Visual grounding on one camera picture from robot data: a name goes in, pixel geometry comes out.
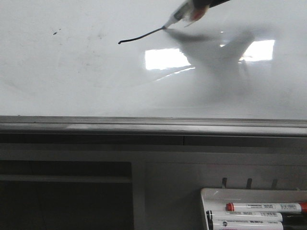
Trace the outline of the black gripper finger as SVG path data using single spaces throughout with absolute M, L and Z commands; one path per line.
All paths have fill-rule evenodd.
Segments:
M 193 4 L 196 9 L 202 9 L 206 7 L 212 8 L 227 1 L 229 0 L 193 0 Z

